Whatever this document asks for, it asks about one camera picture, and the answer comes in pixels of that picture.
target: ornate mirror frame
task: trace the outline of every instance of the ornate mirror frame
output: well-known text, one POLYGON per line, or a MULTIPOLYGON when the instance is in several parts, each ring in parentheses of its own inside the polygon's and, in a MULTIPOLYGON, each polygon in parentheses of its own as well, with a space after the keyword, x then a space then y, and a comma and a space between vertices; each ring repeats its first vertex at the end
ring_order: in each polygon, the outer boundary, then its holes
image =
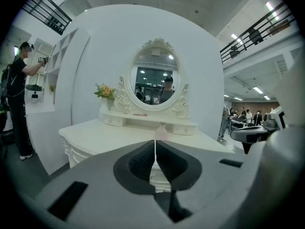
POLYGON ((142 109, 144 111, 151 112, 171 112, 177 118, 184 118, 188 115, 188 104, 186 101, 186 95, 188 93, 188 83, 186 83, 186 76, 183 66, 183 61, 179 54, 175 51, 174 47, 165 42, 162 38, 156 38, 153 41, 149 40, 147 43, 143 44, 136 52, 136 54, 130 59, 126 73, 124 76, 120 76, 119 91, 114 101, 114 106, 119 111, 133 109, 142 109), (149 48, 163 48, 171 53, 174 57, 176 64, 178 66, 179 81, 178 87, 175 90, 173 96, 163 104, 149 105, 145 104, 136 97, 132 91, 130 83, 130 73, 135 61, 139 56, 149 48))

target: curved wall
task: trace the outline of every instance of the curved wall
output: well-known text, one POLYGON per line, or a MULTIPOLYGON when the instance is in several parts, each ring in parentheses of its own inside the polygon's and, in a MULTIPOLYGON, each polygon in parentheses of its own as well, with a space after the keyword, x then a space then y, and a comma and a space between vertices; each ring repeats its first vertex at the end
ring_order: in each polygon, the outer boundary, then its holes
POLYGON ((140 5, 110 5, 83 12, 64 35, 83 27, 91 36, 74 81, 72 124, 98 117, 95 83, 118 87, 130 58, 148 40, 162 37, 184 62, 189 116, 217 139, 224 104, 224 74, 217 39, 176 14, 140 5))

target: window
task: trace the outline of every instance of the window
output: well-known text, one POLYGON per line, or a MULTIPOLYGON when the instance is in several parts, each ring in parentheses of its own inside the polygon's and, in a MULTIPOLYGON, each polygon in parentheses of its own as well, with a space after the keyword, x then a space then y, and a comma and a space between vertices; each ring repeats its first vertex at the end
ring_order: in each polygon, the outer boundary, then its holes
POLYGON ((18 47, 14 46, 14 55, 16 56, 18 54, 18 47))

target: black hair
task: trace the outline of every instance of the black hair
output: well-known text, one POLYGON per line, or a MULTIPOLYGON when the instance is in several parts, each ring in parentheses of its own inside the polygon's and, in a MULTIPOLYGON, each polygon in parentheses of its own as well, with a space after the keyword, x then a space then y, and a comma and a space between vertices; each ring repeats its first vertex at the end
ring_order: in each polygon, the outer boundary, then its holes
POLYGON ((28 42, 23 42, 23 43, 20 45, 19 49, 22 50, 23 48, 26 48, 26 47, 29 47, 29 48, 30 48, 31 46, 29 45, 28 42))
POLYGON ((166 77, 164 81, 165 82, 173 82, 173 78, 171 76, 169 76, 169 77, 166 77))

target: shoe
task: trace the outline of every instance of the shoe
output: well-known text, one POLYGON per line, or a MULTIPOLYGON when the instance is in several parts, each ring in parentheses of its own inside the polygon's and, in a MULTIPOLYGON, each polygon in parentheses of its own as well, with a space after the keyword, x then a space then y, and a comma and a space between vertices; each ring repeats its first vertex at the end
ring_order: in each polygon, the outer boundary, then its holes
POLYGON ((20 159, 25 160, 26 158, 31 158, 32 156, 33 156, 33 154, 26 155, 26 156, 20 156, 20 159))

